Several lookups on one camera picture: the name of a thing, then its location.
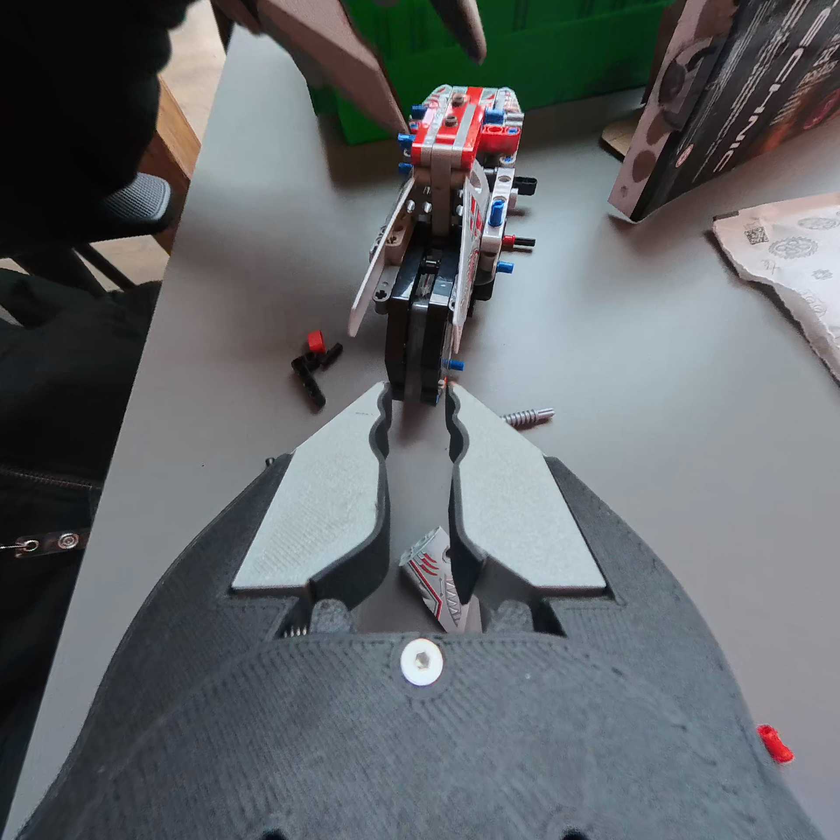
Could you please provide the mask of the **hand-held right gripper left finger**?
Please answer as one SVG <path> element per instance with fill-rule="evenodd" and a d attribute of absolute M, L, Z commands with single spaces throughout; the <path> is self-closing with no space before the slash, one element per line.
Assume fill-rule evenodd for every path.
<path fill-rule="evenodd" d="M 333 599 L 353 609 L 382 584 L 390 564 L 391 418 L 390 386 L 377 382 L 294 450 L 234 591 Z"/>

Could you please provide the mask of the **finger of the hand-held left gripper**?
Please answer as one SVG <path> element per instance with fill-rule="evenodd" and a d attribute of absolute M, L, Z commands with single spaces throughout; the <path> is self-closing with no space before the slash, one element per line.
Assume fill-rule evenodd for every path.
<path fill-rule="evenodd" d="M 309 81 L 330 84 L 384 130 L 408 131 L 382 63 L 341 1 L 258 1 L 258 16 Z"/>
<path fill-rule="evenodd" d="M 467 57 L 481 65 L 487 57 L 487 39 L 477 1 L 432 1 L 432 6 Z"/>

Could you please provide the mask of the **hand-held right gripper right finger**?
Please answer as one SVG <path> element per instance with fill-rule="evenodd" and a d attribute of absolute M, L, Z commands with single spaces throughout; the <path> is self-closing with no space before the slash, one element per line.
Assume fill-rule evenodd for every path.
<path fill-rule="evenodd" d="M 608 603 L 608 583 L 542 450 L 464 386 L 446 394 L 450 552 L 485 629 L 559 629 L 550 602 Z"/>

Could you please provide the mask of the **red grey lego vehicle model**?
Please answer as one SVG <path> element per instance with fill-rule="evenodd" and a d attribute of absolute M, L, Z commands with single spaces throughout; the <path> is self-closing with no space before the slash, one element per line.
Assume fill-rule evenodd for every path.
<path fill-rule="evenodd" d="M 392 395 L 436 405 L 453 371 L 468 317 L 491 298 L 504 255 L 531 250 L 508 232 L 518 199 L 538 182 L 518 175 L 524 114 L 509 87 L 436 87 L 397 136 L 403 182 L 370 250 L 349 319 L 386 315 L 384 363 Z"/>

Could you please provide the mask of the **person's left forearm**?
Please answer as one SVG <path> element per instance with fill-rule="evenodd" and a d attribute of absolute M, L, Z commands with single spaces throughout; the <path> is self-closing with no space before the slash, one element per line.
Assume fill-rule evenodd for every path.
<path fill-rule="evenodd" d="M 189 2 L 2 2 L 2 236 L 130 184 Z"/>

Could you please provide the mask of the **grey printed lego panel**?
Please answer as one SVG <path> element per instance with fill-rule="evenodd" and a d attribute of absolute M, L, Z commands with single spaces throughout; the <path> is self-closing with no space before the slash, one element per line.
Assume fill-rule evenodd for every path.
<path fill-rule="evenodd" d="M 445 632 L 462 634 L 467 629 L 469 605 L 460 601 L 449 557 L 449 536 L 442 527 L 406 550 L 399 568 Z"/>

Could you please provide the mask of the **black angled lego connector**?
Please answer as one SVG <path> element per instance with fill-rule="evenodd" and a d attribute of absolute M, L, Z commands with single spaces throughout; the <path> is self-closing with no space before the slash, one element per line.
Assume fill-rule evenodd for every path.
<path fill-rule="evenodd" d="M 327 400 L 314 376 L 314 372 L 329 368 L 342 352 L 343 345 L 336 342 L 329 348 L 322 346 L 316 350 L 309 349 L 294 358 L 290 363 L 291 369 L 299 379 L 311 404 L 318 410 L 325 407 Z"/>

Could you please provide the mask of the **black lego set box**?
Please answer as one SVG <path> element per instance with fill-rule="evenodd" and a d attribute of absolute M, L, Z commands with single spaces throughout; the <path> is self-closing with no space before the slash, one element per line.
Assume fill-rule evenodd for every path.
<path fill-rule="evenodd" d="M 641 221 L 833 119 L 838 68 L 838 1 L 673 2 L 609 204 Z"/>

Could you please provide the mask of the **green plastic bin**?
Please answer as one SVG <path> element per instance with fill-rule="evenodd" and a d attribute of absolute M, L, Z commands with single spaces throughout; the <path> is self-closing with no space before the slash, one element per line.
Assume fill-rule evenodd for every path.
<path fill-rule="evenodd" d="M 487 56 L 477 65 L 430 2 L 346 2 L 408 118 L 444 84 L 511 88 L 522 111 L 644 86 L 668 4 L 478 1 Z"/>

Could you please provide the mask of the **black office chair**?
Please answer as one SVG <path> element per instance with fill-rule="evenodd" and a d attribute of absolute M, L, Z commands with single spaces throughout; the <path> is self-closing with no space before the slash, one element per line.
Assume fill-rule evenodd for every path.
<path fill-rule="evenodd" d="M 160 234 L 174 216 L 172 188 L 155 175 L 137 174 L 129 185 L 98 201 L 63 191 L 22 218 L 2 223 L 1 257 L 31 275 L 100 298 L 106 291 L 89 266 L 122 291 L 134 284 L 94 245 Z"/>

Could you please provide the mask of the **black zip jacket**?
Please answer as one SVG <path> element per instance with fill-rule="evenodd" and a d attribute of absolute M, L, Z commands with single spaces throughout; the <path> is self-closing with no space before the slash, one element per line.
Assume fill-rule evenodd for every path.
<path fill-rule="evenodd" d="M 1 820 L 6 825 L 161 283 L 96 297 L 1 271 Z"/>

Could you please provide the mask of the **printed paper bag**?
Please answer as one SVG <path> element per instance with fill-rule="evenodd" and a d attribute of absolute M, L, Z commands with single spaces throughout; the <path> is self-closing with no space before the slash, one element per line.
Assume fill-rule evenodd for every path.
<path fill-rule="evenodd" d="M 839 379 L 839 193 L 716 217 L 712 233 L 742 280 L 770 287 Z"/>

